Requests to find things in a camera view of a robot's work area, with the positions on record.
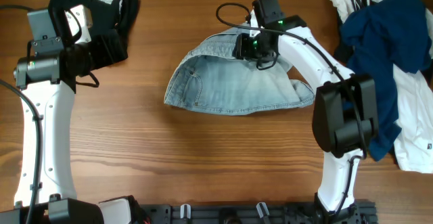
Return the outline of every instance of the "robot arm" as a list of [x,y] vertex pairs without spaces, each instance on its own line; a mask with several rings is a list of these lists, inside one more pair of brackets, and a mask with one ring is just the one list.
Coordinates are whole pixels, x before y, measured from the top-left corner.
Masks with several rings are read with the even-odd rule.
[[[70,119],[76,84],[92,85],[78,83],[75,78],[91,75],[92,70],[126,59],[126,51],[116,45],[120,43],[120,37],[115,31],[95,36],[92,41],[88,31],[91,16],[84,6],[73,7],[67,12],[50,12],[42,9],[28,13],[34,37],[31,45],[36,56],[21,58],[14,71],[17,87],[39,114],[42,128],[40,172],[34,176],[37,155],[34,115],[22,102],[22,172],[14,198],[15,210],[0,213],[0,222],[24,223],[22,217],[34,208],[34,214],[26,217],[30,218],[30,223],[84,224],[88,223],[86,220],[90,223],[130,223],[137,216],[131,211],[138,205],[133,198],[110,200],[98,206],[80,202],[76,200],[70,168]],[[35,177],[39,185],[33,189]],[[34,191],[36,201],[32,206]],[[49,222],[43,218],[44,210],[49,211]]]
[[[374,81],[366,76],[356,76],[352,70],[337,62],[315,40],[303,20],[298,16],[284,16],[277,0],[256,0],[253,6],[250,24],[255,30],[250,31],[250,37],[238,39],[239,47],[243,49],[237,54],[266,60],[267,54],[268,58],[272,58],[277,53],[296,67],[312,87],[316,95],[313,133],[324,151],[322,182],[315,198],[315,205],[321,214],[316,216],[316,220],[319,223],[333,223],[347,218],[355,202],[353,187],[359,159],[364,156],[359,134],[362,132],[368,145],[378,131]],[[273,35],[257,28],[281,32]],[[294,36],[281,35],[283,32]],[[334,70],[317,50],[328,59]],[[341,81],[335,70],[345,81]],[[350,91],[345,90],[344,86],[349,87]],[[355,102],[350,101],[348,92],[352,93]],[[354,110],[360,114],[359,124]]]

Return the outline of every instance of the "jeans pocket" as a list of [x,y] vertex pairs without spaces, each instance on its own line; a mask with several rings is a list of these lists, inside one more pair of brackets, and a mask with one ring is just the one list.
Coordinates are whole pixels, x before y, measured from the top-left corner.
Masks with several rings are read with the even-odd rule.
[[200,95],[202,94],[202,79],[195,70],[190,70],[189,78],[185,86],[185,91],[183,94],[183,104],[185,107],[199,106]]

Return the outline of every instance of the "wooden table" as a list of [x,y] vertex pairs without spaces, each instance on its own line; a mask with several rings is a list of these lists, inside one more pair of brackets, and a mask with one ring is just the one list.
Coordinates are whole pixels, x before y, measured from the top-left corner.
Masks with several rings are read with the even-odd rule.
[[[0,0],[45,7],[49,0]],[[313,107],[215,116],[163,104],[183,56],[225,30],[221,3],[253,0],[141,0],[129,59],[95,71],[99,89],[78,87],[71,118],[71,166],[80,200],[134,195],[142,204],[311,201],[321,183],[323,153],[312,131]],[[433,0],[424,0],[433,7]],[[328,51],[338,43],[328,0],[279,0],[306,20]],[[241,22],[241,9],[223,12]],[[26,14],[0,11],[0,77],[12,71],[32,38]],[[289,73],[299,78],[294,70]],[[22,161],[20,100],[0,88],[0,210],[13,206]],[[391,157],[361,163],[355,196],[377,203],[380,223],[429,223],[433,175],[398,169]]]

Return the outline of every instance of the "light blue denim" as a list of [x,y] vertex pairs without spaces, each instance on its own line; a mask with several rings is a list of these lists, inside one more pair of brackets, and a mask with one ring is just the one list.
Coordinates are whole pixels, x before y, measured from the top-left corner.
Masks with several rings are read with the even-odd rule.
[[258,70],[256,62],[233,56],[237,36],[242,32],[248,30],[231,28],[208,37],[190,51],[173,74],[164,103],[221,115],[311,105],[313,90],[302,81],[288,78],[292,65],[284,59],[279,58],[270,69]]

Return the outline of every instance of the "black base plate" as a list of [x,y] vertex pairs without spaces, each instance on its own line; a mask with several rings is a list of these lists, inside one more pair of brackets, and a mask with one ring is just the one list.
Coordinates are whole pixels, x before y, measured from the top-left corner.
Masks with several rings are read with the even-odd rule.
[[[356,202],[354,215],[337,224],[377,224],[376,207],[373,202]],[[150,216],[152,224],[222,224],[222,210],[234,210],[242,224],[264,224],[255,206],[192,206],[191,219],[186,223],[180,219],[180,206],[141,205]],[[289,203],[281,206],[268,206],[271,224],[315,224],[312,215],[312,202]]]

